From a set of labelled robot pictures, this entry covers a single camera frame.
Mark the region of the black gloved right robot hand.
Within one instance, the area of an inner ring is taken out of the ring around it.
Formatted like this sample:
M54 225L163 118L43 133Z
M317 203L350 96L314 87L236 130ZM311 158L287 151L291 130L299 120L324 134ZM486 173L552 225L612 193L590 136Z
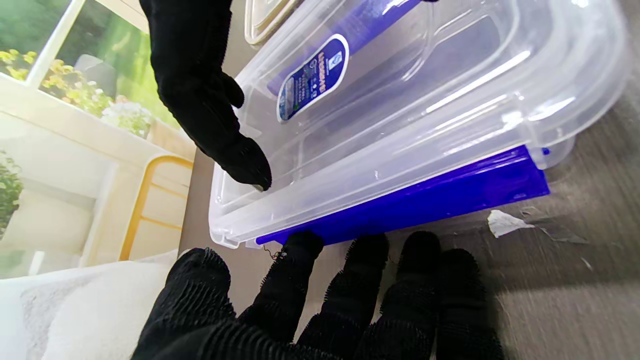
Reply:
M260 146L240 132L245 102L222 66L233 13L230 0L142 0L150 63L160 100L202 153L238 183L272 186Z

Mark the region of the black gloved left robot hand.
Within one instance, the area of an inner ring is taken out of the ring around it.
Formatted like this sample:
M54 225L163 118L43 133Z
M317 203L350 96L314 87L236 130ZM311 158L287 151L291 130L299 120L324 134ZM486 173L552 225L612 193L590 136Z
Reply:
M384 234L352 242L320 312L294 340L323 239L290 235L240 315L231 274L212 248L192 248L167 274L133 360L503 360L480 269L470 252L441 250L436 234L404 242L395 281L373 320L389 255Z

